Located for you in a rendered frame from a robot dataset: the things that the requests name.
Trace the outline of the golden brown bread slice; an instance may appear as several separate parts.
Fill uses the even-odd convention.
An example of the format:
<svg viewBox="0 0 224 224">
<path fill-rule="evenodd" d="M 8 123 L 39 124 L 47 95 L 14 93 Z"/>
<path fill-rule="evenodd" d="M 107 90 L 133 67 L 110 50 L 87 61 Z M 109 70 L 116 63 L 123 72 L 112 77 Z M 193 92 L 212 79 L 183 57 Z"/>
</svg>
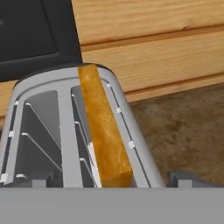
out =
<svg viewBox="0 0 224 224">
<path fill-rule="evenodd" d="M 102 187 L 130 187 L 133 169 L 95 64 L 78 67 Z"/>
</svg>

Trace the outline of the grey two-slot toaster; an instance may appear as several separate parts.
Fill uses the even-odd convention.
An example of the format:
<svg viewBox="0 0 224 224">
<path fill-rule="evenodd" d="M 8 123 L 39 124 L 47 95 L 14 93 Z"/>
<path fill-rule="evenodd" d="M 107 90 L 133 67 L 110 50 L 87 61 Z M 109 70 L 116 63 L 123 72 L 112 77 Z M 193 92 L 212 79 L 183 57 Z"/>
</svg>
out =
<svg viewBox="0 0 224 224">
<path fill-rule="evenodd" d="M 16 187 L 18 174 L 61 172 L 64 188 L 121 188 L 102 187 L 78 75 L 81 66 L 37 73 L 14 87 L 0 139 L 0 187 Z M 130 187 L 163 186 L 117 78 L 96 66 L 133 169 Z"/>
</svg>

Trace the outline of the black appliance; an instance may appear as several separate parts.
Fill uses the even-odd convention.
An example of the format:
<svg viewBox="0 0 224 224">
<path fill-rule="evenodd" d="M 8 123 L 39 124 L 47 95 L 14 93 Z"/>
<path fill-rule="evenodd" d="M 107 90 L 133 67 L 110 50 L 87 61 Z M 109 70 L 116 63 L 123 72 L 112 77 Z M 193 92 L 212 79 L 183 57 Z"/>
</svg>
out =
<svg viewBox="0 0 224 224">
<path fill-rule="evenodd" d="M 0 81 L 81 62 L 71 0 L 0 0 Z"/>
</svg>

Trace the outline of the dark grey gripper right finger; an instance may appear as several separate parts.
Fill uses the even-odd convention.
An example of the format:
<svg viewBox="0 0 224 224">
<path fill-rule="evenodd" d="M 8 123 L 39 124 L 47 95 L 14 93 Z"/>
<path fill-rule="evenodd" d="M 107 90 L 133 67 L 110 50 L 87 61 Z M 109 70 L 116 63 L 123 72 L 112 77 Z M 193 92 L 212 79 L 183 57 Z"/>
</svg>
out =
<svg viewBox="0 0 224 224">
<path fill-rule="evenodd" d="M 223 187 L 224 185 L 206 181 L 189 171 L 169 171 L 169 187 L 177 188 L 201 188 L 201 187 Z"/>
</svg>

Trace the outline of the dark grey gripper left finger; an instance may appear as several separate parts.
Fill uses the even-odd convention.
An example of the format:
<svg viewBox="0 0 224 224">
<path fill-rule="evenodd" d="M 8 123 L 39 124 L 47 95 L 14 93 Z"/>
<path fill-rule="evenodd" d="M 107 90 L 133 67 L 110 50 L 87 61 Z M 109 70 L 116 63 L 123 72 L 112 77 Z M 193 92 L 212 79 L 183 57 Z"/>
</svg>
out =
<svg viewBox="0 0 224 224">
<path fill-rule="evenodd" d="M 63 176 L 57 171 L 34 172 L 30 175 L 18 174 L 15 184 L 16 187 L 56 188 L 63 186 Z"/>
</svg>

